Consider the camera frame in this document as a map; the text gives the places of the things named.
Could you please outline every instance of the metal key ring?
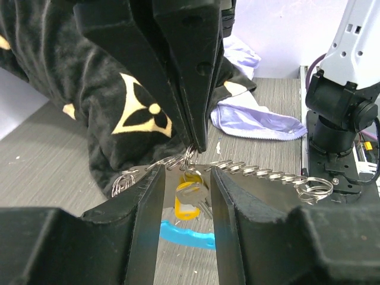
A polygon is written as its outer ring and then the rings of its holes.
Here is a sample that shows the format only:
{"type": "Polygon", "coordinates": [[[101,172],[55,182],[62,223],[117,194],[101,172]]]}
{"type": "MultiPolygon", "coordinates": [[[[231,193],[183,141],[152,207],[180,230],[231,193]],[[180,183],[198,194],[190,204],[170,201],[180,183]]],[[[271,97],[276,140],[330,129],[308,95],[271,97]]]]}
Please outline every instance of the metal key ring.
{"type": "Polygon", "coordinates": [[[207,166],[204,171],[210,172],[213,167],[218,167],[219,169],[223,170],[225,169],[228,165],[232,164],[232,160],[223,160],[223,161],[214,161],[207,163],[207,166]]]}
{"type": "Polygon", "coordinates": [[[257,165],[253,165],[253,166],[244,166],[242,168],[242,172],[243,172],[243,176],[249,176],[253,173],[255,173],[255,171],[259,170],[260,167],[257,166],[257,165]]]}
{"type": "Polygon", "coordinates": [[[191,181],[187,181],[186,180],[186,174],[190,174],[190,175],[198,175],[200,178],[201,178],[201,183],[204,185],[204,179],[203,179],[203,177],[202,177],[202,173],[199,171],[199,170],[197,170],[197,169],[187,169],[186,171],[184,171],[183,172],[183,181],[185,181],[185,182],[191,182],[191,181]]]}
{"type": "Polygon", "coordinates": [[[156,165],[160,165],[160,164],[166,164],[167,162],[171,161],[171,159],[173,159],[173,157],[165,157],[164,159],[160,159],[158,161],[156,161],[155,163],[149,165],[148,167],[145,168],[145,171],[149,171],[151,170],[154,166],[156,165]]]}
{"type": "Polygon", "coordinates": [[[178,156],[175,157],[175,161],[170,162],[170,163],[167,164],[167,168],[166,169],[169,170],[169,171],[171,171],[176,166],[181,165],[183,163],[183,161],[184,161],[183,155],[178,155],[178,156]]]}
{"type": "Polygon", "coordinates": [[[114,181],[112,185],[111,197],[115,197],[122,190],[128,189],[130,186],[136,183],[135,173],[140,172],[138,169],[129,169],[121,172],[121,175],[114,181]]]}
{"type": "Polygon", "coordinates": [[[271,173],[271,169],[258,169],[255,171],[255,176],[257,178],[266,178],[269,173],[271,173]]]}
{"type": "Polygon", "coordinates": [[[186,149],[185,154],[183,155],[183,164],[182,164],[182,167],[180,168],[181,170],[186,171],[189,169],[190,159],[193,157],[195,152],[196,152],[196,149],[193,145],[190,145],[186,149]]]}
{"type": "Polygon", "coordinates": [[[231,163],[230,165],[228,165],[228,169],[229,169],[229,172],[231,174],[235,174],[237,173],[238,171],[241,170],[242,167],[245,166],[245,162],[234,162],[234,163],[231,163]]]}
{"type": "Polygon", "coordinates": [[[193,159],[193,157],[192,157],[192,160],[191,160],[191,161],[189,160],[189,162],[190,162],[191,164],[198,164],[198,159],[199,159],[199,157],[200,157],[200,153],[197,152],[197,151],[195,151],[194,154],[193,154],[193,156],[195,156],[195,161],[194,161],[194,159],[193,159]]]}
{"type": "Polygon", "coordinates": [[[330,195],[332,194],[334,190],[334,185],[326,179],[318,178],[318,177],[308,177],[307,180],[308,182],[314,181],[314,182],[319,182],[325,185],[325,186],[322,186],[322,185],[312,186],[309,188],[309,192],[314,191],[314,190],[324,189],[326,190],[326,194],[330,195]]]}
{"type": "Polygon", "coordinates": [[[304,185],[308,183],[309,181],[313,181],[313,180],[309,180],[309,178],[306,176],[296,176],[295,180],[292,181],[292,184],[294,186],[300,186],[300,185],[304,185]]]}
{"type": "Polygon", "coordinates": [[[283,177],[285,173],[284,172],[272,172],[270,175],[267,176],[267,178],[270,181],[280,181],[280,179],[283,177]]]}

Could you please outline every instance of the white wall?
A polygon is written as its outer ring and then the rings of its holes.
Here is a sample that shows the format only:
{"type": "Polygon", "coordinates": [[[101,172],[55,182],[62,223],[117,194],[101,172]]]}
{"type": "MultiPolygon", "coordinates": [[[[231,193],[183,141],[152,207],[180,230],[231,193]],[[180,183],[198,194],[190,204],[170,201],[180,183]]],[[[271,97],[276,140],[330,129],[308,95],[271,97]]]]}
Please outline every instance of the white wall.
{"type": "Polygon", "coordinates": [[[47,101],[29,84],[0,68],[0,140],[47,101]]]}
{"type": "Polygon", "coordinates": [[[296,78],[327,52],[347,0],[236,0],[233,33],[261,58],[256,77],[296,78]]]}

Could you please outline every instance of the screw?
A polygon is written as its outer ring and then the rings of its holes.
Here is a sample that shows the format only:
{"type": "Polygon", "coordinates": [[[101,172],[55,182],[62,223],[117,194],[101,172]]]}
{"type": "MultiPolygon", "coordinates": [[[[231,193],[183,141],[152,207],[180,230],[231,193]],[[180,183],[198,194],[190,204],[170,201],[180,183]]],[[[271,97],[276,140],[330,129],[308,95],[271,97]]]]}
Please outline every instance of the screw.
{"type": "Polygon", "coordinates": [[[339,179],[338,178],[333,178],[331,181],[332,184],[338,185],[339,184],[339,179]]]}

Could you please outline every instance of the lavender cloth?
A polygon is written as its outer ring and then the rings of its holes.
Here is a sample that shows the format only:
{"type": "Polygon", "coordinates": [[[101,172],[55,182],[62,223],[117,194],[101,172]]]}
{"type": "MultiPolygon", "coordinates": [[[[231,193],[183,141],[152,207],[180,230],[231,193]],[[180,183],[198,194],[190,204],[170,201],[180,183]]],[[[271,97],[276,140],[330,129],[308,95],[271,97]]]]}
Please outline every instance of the lavender cloth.
{"type": "MultiPolygon", "coordinates": [[[[224,48],[225,57],[252,78],[261,58],[233,36],[224,40],[224,48]]],[[[259,106],[249,91],[220,101],[211,113],[211,121],[226,134],[242,138],[290,141],[307,133],[296,118],[259,106]]]]}
{"type": "Polygon", "coordinates": [[[211,120],[225,133],[242,138],[290,141],[307,132],[296,118],[259,106],[249,91],[220,101],[211,120]]]}
{"type": "Polygon", "coordinates": [[[249,79],[252,79],[255,68],[259,66],[260,56],[234,35],[223,39],[223,45],[224,56],[249,79]]]}

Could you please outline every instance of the yellow key tag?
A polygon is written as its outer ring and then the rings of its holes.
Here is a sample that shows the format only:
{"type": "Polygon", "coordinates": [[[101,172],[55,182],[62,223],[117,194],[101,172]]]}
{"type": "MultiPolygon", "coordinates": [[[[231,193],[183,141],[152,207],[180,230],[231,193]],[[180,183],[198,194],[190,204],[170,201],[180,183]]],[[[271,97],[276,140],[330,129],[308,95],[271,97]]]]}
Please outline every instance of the yellow key tag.
{"type": "MultiPolygon", "coordinates": [[[[195,183],[195,181],[183,182],[180,185],[178,185],[176,191],[186,188],[192,185],[193,183],[195,183]]],[[[194,207],[193,205],[182,204],[181,202],[179,202],[176,196],[176,201],[174,204],[174,213],[177,219],[188,221],[188,220],[192,220],[198,217],[201,214],[201,211],[200,209],[198,209],[197,207],[194,207]]]]}
{"type": "Polygon", "coordinates": [[[366,142],[364,143],[364,148],[365,148],[366,150],[373,150],[373,147],[372,147],[372,144],[371,144],[370,141],[366,141],[366,142]]]}
{"type": "Polygon", "coordinates": [[[202,177],[200,177],[198,174],[191,174],[191,173],[184,173],[183,176],[180,177],[179,183],[182,184],[185,182],[204,183],[202,177]]]}

